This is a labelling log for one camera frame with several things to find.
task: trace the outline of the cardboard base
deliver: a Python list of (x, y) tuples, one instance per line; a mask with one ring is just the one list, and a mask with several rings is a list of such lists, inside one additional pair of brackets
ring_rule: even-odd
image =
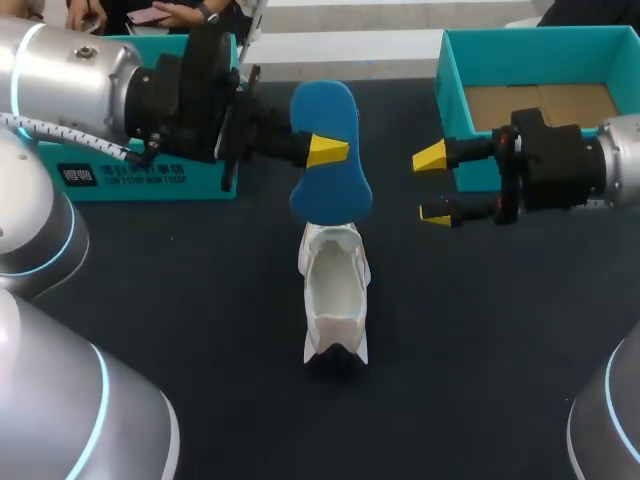
[(465, 87), (464, 92), (478, 132), (511, 123), (511, 112), (525, 108), (539, 108), (550, 127), (595, 128), (619, 115), (604, 84)]

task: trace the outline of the shoe upper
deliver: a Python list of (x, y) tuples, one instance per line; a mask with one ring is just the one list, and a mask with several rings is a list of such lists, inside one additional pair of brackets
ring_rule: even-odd
[(305, 308), (317, 353), (338, 343), (355, 353), (364, 334), (371, 273), (353, 224), (307, 224), (298, 268), (305, 276)]

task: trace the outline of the dark clothing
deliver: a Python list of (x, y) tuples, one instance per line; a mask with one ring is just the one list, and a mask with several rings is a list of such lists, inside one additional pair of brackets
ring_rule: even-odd
[[(153, 2), (152, 0), (101, 0), (101, 3), (109, 17), (104, 35), (128, 35), (127, 13), (149, 8)], [(172, 3), (195, 7), (200, 2), (197, 0), (176, 0)], [(251, 28), (251, 21), (251, 18), (242, 13), (242, 9), (236, 2), (231, 2), (220, 12), (220, 22), (224, 22), (227, 31), (235, 34), (238, 45), (244, 44)], [(187, 34), (189, 29), (175, 29), (170, 33)]]
[(555, 0), (539, 26), (631, 25), (640, 32), (640, 0)]

